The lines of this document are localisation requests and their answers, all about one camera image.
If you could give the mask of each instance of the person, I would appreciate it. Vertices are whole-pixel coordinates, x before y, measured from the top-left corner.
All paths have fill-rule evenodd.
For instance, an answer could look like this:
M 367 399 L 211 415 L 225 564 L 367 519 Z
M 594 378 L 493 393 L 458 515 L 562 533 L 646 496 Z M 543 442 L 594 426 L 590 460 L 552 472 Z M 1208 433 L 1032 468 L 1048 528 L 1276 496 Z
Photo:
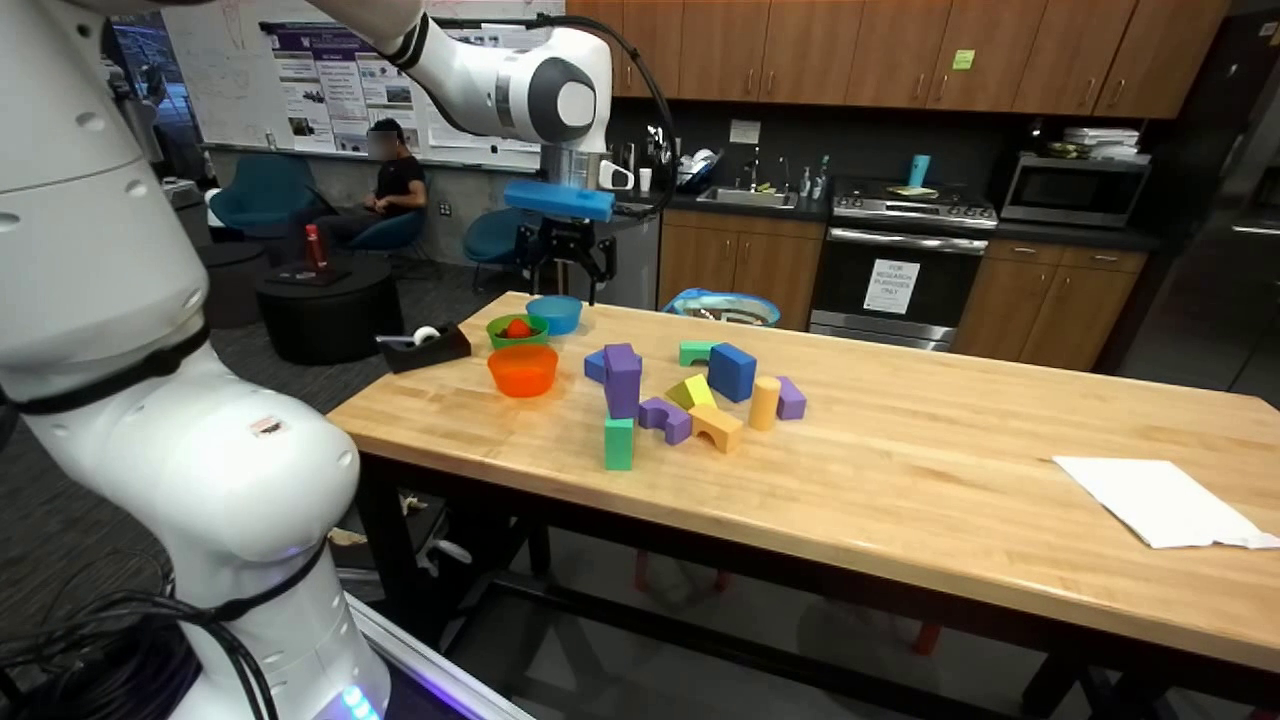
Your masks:
M 363 210 L 344 210 L 335 216 L 320 216 L 316 229 L 329 244 L 351 244 L 380 219 L 424 211 L 427 210 L 427 182 L 424 165 L 412 156 L 403 130 L 394 122 L 375 122 L 367 142 L 383 153 L 375 169 L 370 200 Z

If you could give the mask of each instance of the door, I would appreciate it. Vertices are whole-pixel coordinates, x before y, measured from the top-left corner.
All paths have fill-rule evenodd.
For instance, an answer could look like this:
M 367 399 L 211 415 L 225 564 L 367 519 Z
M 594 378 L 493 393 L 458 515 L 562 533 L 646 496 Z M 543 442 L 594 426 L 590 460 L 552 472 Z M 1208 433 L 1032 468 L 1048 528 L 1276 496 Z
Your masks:
M 783 328 L 802 328 L 819 244 L 819 224 L 754 219 L 754 232 L 735 237 L 735 292 L 771 300 Z
M 764 43 L 764 100 L 840 105 L 857 55 L 862 0 L 771 0 Z
M 991 242 L 960 320 L 960 352 L 1020 362 L 1052 290 L 1059 249 Z
M 927 107 L 1011 107 L 1043 0 L 952 0 Z
M 949 15 L 952 0 L 862 0 L 845 100 L 862 107 L 924 105 Z
M 1144 254 L 1081 254 L 1068 249 L 1039 305 L 1023 362 L 1052 367 L 1092 367 L 1105 352 L 1118 310 L 1144 269 Z
M 758 55 L 767 0 L 689 0 L 678 28 L 678 98 L 689 100 L 758 100 Z
M 1135 0 L 1043 6 L 1011 107 L 1087 116 L 1109 81 L 1133 10 Z
M 682 25 L 682 0 L 623 0 L 623 28 L 626 41 L 636 43 L 645 67 L 652 81 L 665 90 L 665 98 L 678 98 L 678 28 Z M 619 98 L 646 98 L 646 86 L 638 81 L 636 65 L 615 55 L 623 65 Z
M 732 290 L 735 232 L 706 211 L 669 211 L 660 257 L 660 305 L 682 290 Z
M 1233 0 L 1140 0 L 1096 116 L 1177 116 Z

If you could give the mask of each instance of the orange bowl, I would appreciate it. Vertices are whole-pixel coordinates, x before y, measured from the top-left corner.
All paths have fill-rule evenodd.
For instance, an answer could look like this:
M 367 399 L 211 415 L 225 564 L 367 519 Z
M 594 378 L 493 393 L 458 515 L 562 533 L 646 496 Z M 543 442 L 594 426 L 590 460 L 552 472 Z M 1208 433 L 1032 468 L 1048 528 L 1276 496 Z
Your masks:
M 557 362 L 543 344 L 510 344 L 489 358 L 489 378 L 502 395 L 538 395 L 557 382 Z

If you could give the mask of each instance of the paper sheet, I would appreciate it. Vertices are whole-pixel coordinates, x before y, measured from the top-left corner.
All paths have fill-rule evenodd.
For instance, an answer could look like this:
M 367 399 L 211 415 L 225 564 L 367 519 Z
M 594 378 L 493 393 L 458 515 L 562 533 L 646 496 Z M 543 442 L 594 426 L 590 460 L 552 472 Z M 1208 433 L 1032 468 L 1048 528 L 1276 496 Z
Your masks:
M 908 265 L 908 260 L 877 260 L 877 265 L 872 265 L 872 282 L 866 282 L 862 310 L 866 310 L 866 311 L 902 317 L 902 311 L 910 310 L 910 295 L 917 295 L 917 278 L 919 278 L 919 265 Z
M 1055 456 L 1055 463 L 1150 547 L 1280 547 L 1169 460 Z

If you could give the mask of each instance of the toy block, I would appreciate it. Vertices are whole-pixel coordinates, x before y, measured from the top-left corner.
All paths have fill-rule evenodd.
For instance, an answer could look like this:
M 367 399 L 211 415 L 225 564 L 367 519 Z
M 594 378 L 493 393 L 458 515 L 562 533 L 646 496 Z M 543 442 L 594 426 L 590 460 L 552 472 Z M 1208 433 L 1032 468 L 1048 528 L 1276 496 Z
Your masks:
M 711 395 L 711 388 L 706 388 L 706 378 L 689 378 L 689 382 L 678 382 L 669 395 L 673 395 L 673 406 L 678 406 L 682 411 L 690 411 L 690 410 L 714 410 L 714 395 Z
M 779 386 L 779 393 L 775 393 L 775 415 L 779 415 L 779 421 L 799 421 L 802 410 L 806 410 L 802 393 L 799 393 L 789 378 L 779 378 L 775 386 Z
M 636 421 L 605 421 L 605 468 L 631 468 L 636 463 Z
M 779 382 L 758 378 L 752 393 L 752 427 L 771 427 L 775 426 L 775 399 L 779 399 Z
M 631 344 L 606 344 L 605 348 L 605 395 L 606 395 L 606 415 L 626 415 L 636 421 L 638 411 L 638 358 Z
M 711 339 L 682 339 L 678 344 L 678 363 L 706 363 L 711 362 Z
M 605 386 L 605 352 L 582 358 L 582 371 Z
M 669 427 L 669 399 L 660 399 L 660 395 L 646 395 L 645 406 L 638 406 L 638 427 Z
M 682 445 L 690 436 L 690 415 L 682 410 L 669 411 L 665 442 Z
M 742 426 L 725 410 L 690 410 L 690 427 L 711 442 L 714 454 L 735 454 Z
M 714 344 L 711 348 L 711 367 L 706 382 L 721 395 L 728 395 L 732 406 L 752 395 L 754 386 L 754 358 L 732 348 L 732 344 Z

